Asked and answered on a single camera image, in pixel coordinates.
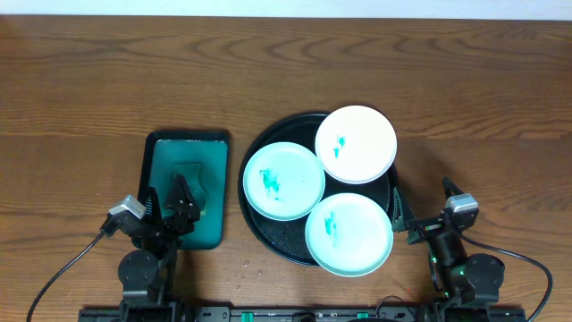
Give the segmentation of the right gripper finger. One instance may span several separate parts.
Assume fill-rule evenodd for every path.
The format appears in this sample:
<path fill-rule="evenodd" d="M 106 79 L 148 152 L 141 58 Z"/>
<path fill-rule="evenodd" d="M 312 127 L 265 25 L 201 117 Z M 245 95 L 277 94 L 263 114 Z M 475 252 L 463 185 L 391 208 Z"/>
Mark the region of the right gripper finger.
<path fill-rule="evenodd" d="M 442 186 L 447 198 L 463 194 L 463 191 L 448 176 L 443 177 Z"/>
<path fill-rule="evenodd" d="M 409 205 L 405 194 L 399 186 L 395 186 L 392 190 L 393 210 L 391 218 L 391 226 L 394 232 L 406 232 L 410 226 L 416 221 L 415 215 Z"/>

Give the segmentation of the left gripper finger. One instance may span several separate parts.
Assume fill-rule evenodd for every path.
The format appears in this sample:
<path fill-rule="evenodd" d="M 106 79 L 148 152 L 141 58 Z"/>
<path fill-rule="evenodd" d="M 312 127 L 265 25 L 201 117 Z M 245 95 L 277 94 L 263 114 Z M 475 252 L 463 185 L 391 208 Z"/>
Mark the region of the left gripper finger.
<path fill-rule="evenodd" d="M 195 223 L 200 219 L 200 207 L 190 192 L 185 177 L 177 174 L 165 198 L 163 208 L 170 211 L 164 219 L 169 223 Z"/>
<path fill-rule="evenodd" d="M 143 216 L 144 223 L 148 225 L 159 225 L 163 222 L 161 204 L 155 188 L 147 187 L 140 197 L 140 202 L 145 207 L 145 214 Z"/>

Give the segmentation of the green yellow scrub sponge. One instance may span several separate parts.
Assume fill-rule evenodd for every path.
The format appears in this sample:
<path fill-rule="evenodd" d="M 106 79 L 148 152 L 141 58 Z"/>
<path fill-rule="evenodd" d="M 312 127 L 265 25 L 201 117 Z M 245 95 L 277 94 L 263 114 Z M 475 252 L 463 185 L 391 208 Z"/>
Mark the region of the green yellow scrub sponge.
<path fill-rule="evenodd" d="M 201 182 L 202 165 L 200 163 L 177 164 L 172 169 L 172 178 L 182 175 L 188 184 L 188 189 L 195 204 L 200 209 L 200 215 L 206 214 L 206 190 Z"/>

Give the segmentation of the mint plate bottom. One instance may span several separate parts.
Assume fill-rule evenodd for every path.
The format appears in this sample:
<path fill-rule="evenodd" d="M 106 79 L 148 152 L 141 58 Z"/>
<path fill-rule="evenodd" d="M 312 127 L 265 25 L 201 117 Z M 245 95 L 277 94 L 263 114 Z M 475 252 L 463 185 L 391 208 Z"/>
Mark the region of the mint plate bottom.
<path fill-rule="evenodd" d="M 368 275 L 391 254 L 393 231 L 386 211 L 356 193 L 323 199 L 309 214 L 305 240 L 312 258 L 328 272 Z"/>

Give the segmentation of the mint plate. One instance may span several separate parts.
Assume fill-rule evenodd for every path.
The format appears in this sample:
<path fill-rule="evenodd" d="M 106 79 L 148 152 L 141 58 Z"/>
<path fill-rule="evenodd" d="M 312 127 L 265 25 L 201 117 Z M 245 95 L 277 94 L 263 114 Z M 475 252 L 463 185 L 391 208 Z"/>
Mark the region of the mint plate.
<path fill-rule="evenodd" d="M 325 172 L 317 156 L 293 142 L 276 142 L 246 163 L 242 188 L 248 204 L 275 221 L 308 215 L 325 192 Z"/>
<path fill-rule="evenodd" d="M 312 258 L 328 272 L 368 275 L 391 254 L 393 231 L 386 211 L 356 193 L 323 199 L 309 214 L 305 240 Z"/>

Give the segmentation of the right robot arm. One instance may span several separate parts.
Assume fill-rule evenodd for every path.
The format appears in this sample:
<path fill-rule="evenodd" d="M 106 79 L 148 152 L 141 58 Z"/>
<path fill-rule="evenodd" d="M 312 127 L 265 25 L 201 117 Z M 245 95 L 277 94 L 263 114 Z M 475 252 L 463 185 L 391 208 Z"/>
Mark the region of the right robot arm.
<path fill-rule="evenodd" d="M 447 177 L 442 185 L 445 206 L 438 216 L 428 219 L 415 217 L 400 187 L 392 190 L 392 230 L 406 232 L 410 245 L 427 245 L 433 287 L 443 293 L 419 306 L 414 320 L 490 321 L 489 307 L 500 298 L 504 263 L 493 255 L 466 253 L 461 233 L 474 225 L 478 202 Z"/>

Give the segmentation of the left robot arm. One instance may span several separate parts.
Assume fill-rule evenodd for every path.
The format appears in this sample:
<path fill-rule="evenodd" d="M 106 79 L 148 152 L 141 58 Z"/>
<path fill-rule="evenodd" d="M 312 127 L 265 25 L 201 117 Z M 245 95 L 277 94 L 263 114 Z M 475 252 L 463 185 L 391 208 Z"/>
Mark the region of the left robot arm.
<path fill-rule="evenodd" d="M 118 268 L 123 285 L 122 321 L 191 321 L 193 309 L 172 294 L 177 251 L 182 235 L 195 230 L 200 207 L 184 176 L 172 181 L 165 202 L 148 188 L 146 209 L 137 201 L 114 220 L 131 237 L 137 249 L 126 255 Z"/>

